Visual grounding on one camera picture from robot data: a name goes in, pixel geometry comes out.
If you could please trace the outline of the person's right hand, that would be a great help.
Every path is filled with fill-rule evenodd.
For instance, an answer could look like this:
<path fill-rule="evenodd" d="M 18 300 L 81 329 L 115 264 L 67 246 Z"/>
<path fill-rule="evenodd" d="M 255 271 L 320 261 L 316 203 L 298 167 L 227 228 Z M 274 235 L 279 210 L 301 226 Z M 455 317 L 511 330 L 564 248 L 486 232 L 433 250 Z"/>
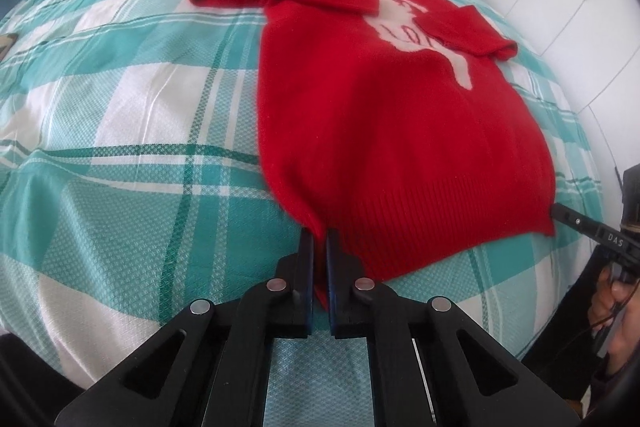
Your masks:
<path fill-rule="evenodd" d="M 588 310 L 588 319 L 593 332 L 599 332 L 603 327 L 610 325 L 612 321 L 604 321 L 605 317 L 608 317 L 616 303 L 624 301 L 627 301 L 627 304 L 622 324 L 608 345 L 608 365 L 606 366 L 608 375 L 614 375 L 622 369 L 639 344 L 639 289 L 620 281 L 611 282 L 610 270 L 604 268 L 599 275 L 596 292 L 592 296 L 591 307 Z"/>

